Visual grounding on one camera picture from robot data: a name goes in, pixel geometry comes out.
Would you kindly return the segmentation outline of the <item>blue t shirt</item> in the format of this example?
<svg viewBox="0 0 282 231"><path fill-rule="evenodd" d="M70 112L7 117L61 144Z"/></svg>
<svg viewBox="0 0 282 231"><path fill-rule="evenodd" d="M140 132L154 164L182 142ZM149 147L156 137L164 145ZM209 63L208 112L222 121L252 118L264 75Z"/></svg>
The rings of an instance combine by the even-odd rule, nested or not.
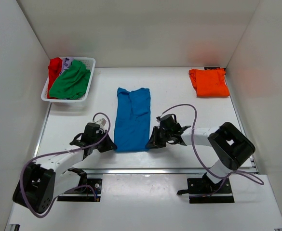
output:
<svg viewBox="0 0 282 231"><path fill-rule="evenodd" d="M146 151L151 122L151 95L148 88L117 89L118 106L114 142L118 153Z"/></svg>

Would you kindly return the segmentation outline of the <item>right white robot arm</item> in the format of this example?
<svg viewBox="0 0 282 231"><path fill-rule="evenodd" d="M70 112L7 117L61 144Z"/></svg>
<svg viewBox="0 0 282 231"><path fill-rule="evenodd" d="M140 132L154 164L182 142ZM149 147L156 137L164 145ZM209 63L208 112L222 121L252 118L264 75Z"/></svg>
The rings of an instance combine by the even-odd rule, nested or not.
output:
<svg viewBox="0 0 282 231"><path fill-rule="evenodd" d="M157 118L159 125L153 128L147 149L164 148L166 144L208 146L213 148L218 160L204 174L202 186L209 193L220 187L220 182L231 172L238 170L255 152L255 146L232 123L225 122L216 128L181 126L176 115Z"/></svg>

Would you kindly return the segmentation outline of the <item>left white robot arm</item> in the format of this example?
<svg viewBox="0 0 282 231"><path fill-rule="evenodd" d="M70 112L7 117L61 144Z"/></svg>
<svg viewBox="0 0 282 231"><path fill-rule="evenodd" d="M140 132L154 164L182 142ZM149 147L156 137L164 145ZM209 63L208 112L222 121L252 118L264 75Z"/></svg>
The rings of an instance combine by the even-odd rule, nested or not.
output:
<svg viewBox="0 0 282 231"><path fill-rule="evenodd" d="M13 193L13 202L31 209L35 216L41 218L50 210L54 200L66 192L92 191L96 198L93 186L87 183L86 172L74 165L85 160L94 150L103 153L117 149L105 124L104 119L89 122L84 132L70 142L76 149L42 155L30 161L22 169L23 174Z"/></svg>

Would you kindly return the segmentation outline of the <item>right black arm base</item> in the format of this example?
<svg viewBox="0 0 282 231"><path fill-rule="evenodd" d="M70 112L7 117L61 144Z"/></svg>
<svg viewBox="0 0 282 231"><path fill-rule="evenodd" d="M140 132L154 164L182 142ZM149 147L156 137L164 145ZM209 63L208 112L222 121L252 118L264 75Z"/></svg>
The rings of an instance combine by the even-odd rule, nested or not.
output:
<svg viewBox="0 0 282 231"><path fill-rule="evenodd" d="M202 178L188 178L187 185L187 189L178 190L176 194L188 194L190 204L231 204L235 202L229 178L214 184L205 173Z"/></svg>

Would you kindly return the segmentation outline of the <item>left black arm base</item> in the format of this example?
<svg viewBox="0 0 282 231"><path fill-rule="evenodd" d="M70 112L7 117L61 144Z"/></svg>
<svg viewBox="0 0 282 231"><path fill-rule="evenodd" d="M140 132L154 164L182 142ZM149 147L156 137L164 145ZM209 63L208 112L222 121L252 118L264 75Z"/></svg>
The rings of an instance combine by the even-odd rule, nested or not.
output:
<svg viewBox="0 0 282 231"><path fill-rule="evenodd" d="M78 184L68 187L68 191L58 195L60 202L94 202L101 201L102 178L90 178L88 174L79 168L69 168L65 174L79 177Z"/></svg>

